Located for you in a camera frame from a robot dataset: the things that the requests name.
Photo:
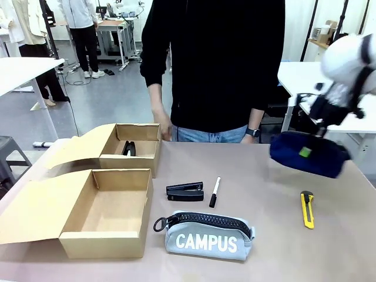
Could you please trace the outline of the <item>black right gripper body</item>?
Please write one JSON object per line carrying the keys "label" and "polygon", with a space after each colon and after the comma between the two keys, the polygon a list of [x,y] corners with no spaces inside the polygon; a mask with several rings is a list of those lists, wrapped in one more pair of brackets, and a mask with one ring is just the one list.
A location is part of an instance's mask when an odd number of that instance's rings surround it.
{"label": "black right gripper body", "polygon": [[332,105],[325,95],[319,95],[310,107],[309,117],[322,120],[324,126],[340,125],[347,117],[347,108]]}

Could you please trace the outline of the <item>person's right hand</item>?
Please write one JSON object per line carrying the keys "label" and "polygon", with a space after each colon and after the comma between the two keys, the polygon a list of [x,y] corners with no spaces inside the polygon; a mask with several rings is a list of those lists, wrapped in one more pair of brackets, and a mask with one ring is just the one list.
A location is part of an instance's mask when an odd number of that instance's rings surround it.
{"label": "person's right hand", "polygon": [[152,109],[154,122],[160,125],[162,139],[165,141],[172,140],[172,122],[164,108]]}

